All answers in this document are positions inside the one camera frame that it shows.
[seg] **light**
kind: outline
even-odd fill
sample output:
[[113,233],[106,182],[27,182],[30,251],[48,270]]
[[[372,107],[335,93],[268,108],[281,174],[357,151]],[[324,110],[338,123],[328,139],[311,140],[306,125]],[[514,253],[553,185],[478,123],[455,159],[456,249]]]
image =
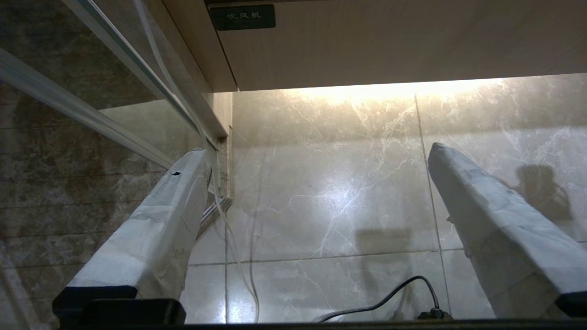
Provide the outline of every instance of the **light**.
[[368,101],[382,102],[392,98],[414,98],[418,95],[440,95],[450,97],[463,92],[477,90],[482,86],[500,85],[502,79],[451,80],[444,82],[392,83],[385,85],[355,85],[336,87],[314,87],[282,90],[286,96],[300,98],[304,102],[326,102],[329,105],[342,103],[361,104]]

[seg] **black cable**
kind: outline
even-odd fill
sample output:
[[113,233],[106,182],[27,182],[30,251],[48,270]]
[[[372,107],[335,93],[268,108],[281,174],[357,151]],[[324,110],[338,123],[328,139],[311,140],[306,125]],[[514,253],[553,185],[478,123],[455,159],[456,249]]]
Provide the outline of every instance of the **black cable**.
[[390,293],[385,298],[383,298],[383,300],[381,300],[380,302],[378,302],[377,304],[375,304],[375,305],[373,305],[371,307],[347,309],[347,310],[344,310],[344,311],[333,312],[333,313],[327,314],[322,319],[320,319],[320,321],[318,321],[318,322],[324,322],[324,321],[327,321],[327,320],[329,320],[329,319],[331,319],[333,317],[344,315],[344,314],[351,314],[351,313],[358,313],[358,312],[368,312],[368,311],[372,311],[374,309],[378,309],[379,307],[383,306],[383,304],[385,304],[394,295],[396,295],[396,293],[398,293],[401,289],[403,289],[403,287],[405,287],[408,283],[410,283],[410,282],[412,282],[414,280],[418,280],[418,279],[423,280],[424,282],[426,282],[426,285],[428,285],[428,289],[430,290],[430,294],[432,295],[432,300],[434,300],[434,308],[440,309],[440,306],[438,305],[438,298],[436,298],[436,293],[434,293],[434,289],[432,288],[432,285],[430,284],[430,281],[428,281],[428,279],[426,277],[423,277],[423,276],[419,276],[418,275],[418,276],[414,276],[412,278],[409,278],[409,279],[405,280],[403,283],[401,283],[400,285],[396,286],[396,288],[393,289],[392,293]]

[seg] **wood panel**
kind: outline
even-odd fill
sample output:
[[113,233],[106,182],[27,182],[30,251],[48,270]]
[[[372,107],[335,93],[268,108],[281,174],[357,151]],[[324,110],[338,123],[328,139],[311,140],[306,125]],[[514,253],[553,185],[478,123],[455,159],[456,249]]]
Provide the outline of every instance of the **wood panel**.
[[237,85],[204,0],[164,0],[164,3],[212,91],[236,91]]
[[275,15],[218,31],[240,90],[587,72],[583,0],[283,1]]

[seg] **glass panel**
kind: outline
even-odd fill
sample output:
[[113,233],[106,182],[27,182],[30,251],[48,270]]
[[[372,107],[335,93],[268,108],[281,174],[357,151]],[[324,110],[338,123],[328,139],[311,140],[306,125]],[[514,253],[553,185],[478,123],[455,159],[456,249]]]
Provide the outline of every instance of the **glass panel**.
[[61,1],[6,0],[0,47],[177,160],[193,129],[155,96]]

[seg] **power cord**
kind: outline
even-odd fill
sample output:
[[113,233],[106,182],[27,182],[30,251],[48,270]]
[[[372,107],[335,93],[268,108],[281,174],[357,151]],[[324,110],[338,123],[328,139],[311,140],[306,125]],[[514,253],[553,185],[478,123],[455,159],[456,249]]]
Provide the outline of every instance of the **power cord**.
[[434,308],[430,311],[431,318],[438,318],[438,319],[444,318],[444,311],[442,309],[440,309],[440,307],[438,305],[438,298],[436,298],[436,293],[434,293],[434,288],[432,288],[430,281],[428,281],[428,279],[426,277],[418,275],[418,276],[414,276],[412,278],[409,278],[409,279],[405,280],[404,282],[402,282],[400,285],[396,286],[396,288],[393,289],[393,291],[389,295],[387,295],[385,298],[383,298],[383,300],[381,300],[380,302],[376,303],[375,305],[373,305],[371,307],[346,309],[344,311],[333,312],[330,314],[326,314],[318,322],[325,322],[333,317],[341,316],[341,315],[345,315],[345,314],[358,313],[358,312],[368,312],[368,311],[372,311],[374,309],[378,309],[379,307],[383,306],[383,304],[385,304],[387,301],[389,301],[389,299],[391,299],[394,295],[396,295],[396,293],[398,293],[401,289],[403,289],[407,284],[409,284],[410,282],[412,282],[414,280],[423,280],[424,282],[426,282],[426,285],[428,285],[428,289],[430,290],[430,294],[432,295],[432,300],[434,301]]

